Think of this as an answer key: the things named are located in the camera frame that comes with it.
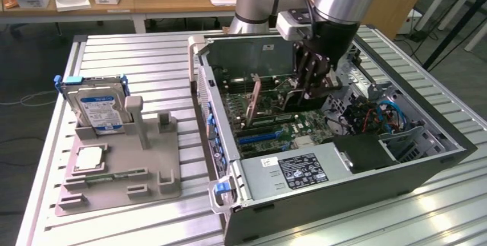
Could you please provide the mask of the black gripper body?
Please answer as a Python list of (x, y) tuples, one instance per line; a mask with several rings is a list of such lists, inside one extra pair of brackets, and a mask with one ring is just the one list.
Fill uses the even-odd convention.
[(318, 22), (315, 36), (305, 40), (305, 47), (323, 58), (329, 58), (334, 71), (338, 62), (349, 51), (354, 36), (358, 31), (358, 24), (345, 25), (336, 22)]

